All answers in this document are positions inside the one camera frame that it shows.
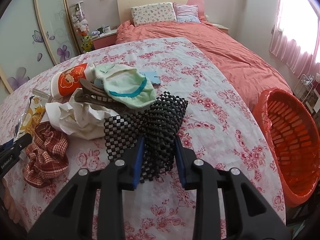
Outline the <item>floral white pillow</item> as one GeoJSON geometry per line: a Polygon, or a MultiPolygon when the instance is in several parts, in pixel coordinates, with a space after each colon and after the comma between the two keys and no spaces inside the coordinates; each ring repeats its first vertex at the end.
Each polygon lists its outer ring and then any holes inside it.
{"type": "Polygon", "coordinates": [[[177,22],[174,6],[171,2],[132,7],[131,16],[136,27],[150,23],[177,22]]]}

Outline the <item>orange plastic laundry basket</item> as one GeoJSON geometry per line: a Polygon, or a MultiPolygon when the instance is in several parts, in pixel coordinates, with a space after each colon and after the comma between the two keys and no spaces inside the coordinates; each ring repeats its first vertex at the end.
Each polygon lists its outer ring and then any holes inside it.
{"type": "Polygon", "coordinates": [[[305,106],[280,88],[264,90],[253,116],[274,158],[286,205],[306,202],[319,181],[319,133],[305,106]]]}

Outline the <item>salmon pink bed duvet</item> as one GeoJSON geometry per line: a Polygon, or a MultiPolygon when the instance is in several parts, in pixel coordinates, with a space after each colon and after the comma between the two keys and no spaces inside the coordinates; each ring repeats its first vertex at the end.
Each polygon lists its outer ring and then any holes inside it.
{"type": "Polygon", "coordinates": [[[236,89],[250,110],[253,110],[262,91],[291,88],[282,75],[257,54],[234,40],[211,23],[160,22],[134,26],[130,21],[117,29],[116,43],[151,38],[184,37],[217,66],[236,89]]]}

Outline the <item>red paper cup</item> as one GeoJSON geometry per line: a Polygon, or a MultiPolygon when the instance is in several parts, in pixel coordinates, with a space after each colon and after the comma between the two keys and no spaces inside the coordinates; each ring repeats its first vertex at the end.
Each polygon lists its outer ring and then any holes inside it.
{"type": "Polygon", "coordinates": [[[56,73],[50,83],[50,92],[54,100],[73,94],[80,88],[80,79],[84,78],[88,63],[82,63],[63,72],[56,73]]]}

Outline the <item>yellow snack packet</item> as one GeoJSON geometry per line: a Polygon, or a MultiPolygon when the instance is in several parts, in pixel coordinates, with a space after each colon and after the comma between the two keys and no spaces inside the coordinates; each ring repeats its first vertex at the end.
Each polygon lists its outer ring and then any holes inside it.
{"type": "Polygon", "coordinates": [[[41,122],[46,112],[46,102],[47,100],[39,95],[31,96],[30,104],[18,122],[15,139],[19,139],[26,133],[34,136],[36,126],[41,122]]]}

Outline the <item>floral sliding wardrobe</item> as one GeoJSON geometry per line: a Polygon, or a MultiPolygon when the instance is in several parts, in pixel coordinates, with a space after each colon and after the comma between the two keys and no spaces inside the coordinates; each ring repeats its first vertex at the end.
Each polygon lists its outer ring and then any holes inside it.
{"type": "Polygon", "coordinates": [[[76,55],[67,0],[1,0],[1,73],[11,90],[76,55]]]}

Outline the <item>plush toy display tube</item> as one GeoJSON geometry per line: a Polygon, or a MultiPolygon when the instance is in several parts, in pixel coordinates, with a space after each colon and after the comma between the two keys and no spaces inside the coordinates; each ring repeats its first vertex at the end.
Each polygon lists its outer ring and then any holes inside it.
{"type": "Polygon", "coordinates": [[[93,43],[88,21],[82,5],[83,1],[75,3],[70,7],[70,12],[76,41],[78,42],[81,52],[86,53],[92,51],[93,43]]]}

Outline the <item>pink window curtain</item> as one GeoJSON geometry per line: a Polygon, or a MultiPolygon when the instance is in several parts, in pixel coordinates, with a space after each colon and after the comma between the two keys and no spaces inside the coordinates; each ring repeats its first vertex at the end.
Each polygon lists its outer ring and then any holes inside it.
{"type": "Polygon", "coordinates": [[[319,74],[319,15],[311,0],[278,0],[269,51],[297,77],[319,74]]]}

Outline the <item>black white checkered mesh cloth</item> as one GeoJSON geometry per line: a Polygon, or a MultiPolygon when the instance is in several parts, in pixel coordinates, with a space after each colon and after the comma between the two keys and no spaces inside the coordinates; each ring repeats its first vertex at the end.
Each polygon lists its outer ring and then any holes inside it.
{"type": "Polygon", "coordinates": [[[188,101],[163,92],[145,111],[112,116],[105,120],[105,146],[110,162],[144,137],[140,181],[152,181],[170,171],[174,163],[175,139],[182,126],[188,101]]]}

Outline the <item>far side nightstand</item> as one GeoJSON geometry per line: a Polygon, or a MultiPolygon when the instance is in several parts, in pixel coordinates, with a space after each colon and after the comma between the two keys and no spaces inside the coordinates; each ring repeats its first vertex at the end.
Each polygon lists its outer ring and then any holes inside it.
{"type": "Polygon", "coordinates": [[[221,25],[221,24],[218,24],[218,23],[212,23],[213,26],[217,27],[217,29],[223,31],[224,33],[228,34],[229,33],[229,28],[221,25]]]}

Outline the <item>pink striped pillow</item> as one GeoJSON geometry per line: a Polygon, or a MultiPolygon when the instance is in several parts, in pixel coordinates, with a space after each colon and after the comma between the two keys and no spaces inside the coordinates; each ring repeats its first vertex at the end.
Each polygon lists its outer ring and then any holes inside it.
{"type": "Polygon", "coordinates": [[[174,3],[174,10],[179,23],[200,23],[199,6],[174,3]]]}

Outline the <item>mint green baby cap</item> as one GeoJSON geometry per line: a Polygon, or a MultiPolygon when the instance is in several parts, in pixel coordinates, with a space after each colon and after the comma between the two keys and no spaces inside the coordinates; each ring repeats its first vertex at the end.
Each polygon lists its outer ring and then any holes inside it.
{"type": "Polygon", "coordinates": [[[105,93],[130,109],[145,108],[156,101],[151,81],[137,68],[125,64],[99,64],[94,76],[102,81],[105,93]]]}

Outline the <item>red checkered scrunchie cloth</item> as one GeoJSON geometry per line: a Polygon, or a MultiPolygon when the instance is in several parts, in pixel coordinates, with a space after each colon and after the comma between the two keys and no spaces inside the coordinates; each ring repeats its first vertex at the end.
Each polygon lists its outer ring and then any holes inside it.
{"type": "Polygon", "coordinates": [[[27,146],[29,162],[24,168],[24,180],[35,188],[50,185],[68,167],[66,155],[67,135],[58,131],[50,122],[38,124],[33,142],[27,146]]]}

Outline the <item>floral pink white tablecloth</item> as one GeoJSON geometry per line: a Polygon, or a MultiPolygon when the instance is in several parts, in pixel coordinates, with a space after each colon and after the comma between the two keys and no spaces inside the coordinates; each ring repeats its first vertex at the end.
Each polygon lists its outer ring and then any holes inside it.
{"type": "MultiPolygon", "coordinates": [[[[159,95],[170,93],[174,114],[185,107],[178,132],[183,147],[213,167],[239,168],[265,197],[281,220],[285,202],[277,168],[252,113],[219,69],[185,38],[161,38],[122,43],[74,57],[33,77],[1,104],[1,142],[12,138],[33,89],[50,93],[54,76],[78,75],[82,63],[156,71],[159,95]]],[[[191,239],[195,191],[185,191],[175,168],[135,191],[123,193],[126,239],[191,239]]]]}

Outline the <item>light blue small card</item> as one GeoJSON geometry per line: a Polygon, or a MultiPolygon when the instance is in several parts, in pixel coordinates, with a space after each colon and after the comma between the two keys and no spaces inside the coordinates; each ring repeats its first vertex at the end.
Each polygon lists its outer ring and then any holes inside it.
{"type": "Polygon", "coordinates": [[[144,77],[146,77],[147,79],[150,80],[150,82],[153,85],[160,85],[161,84],[161,80],[159,78],[159,75],[157,74],[157,72],[153,71],[153,72],[140,72],[144,77]]]}

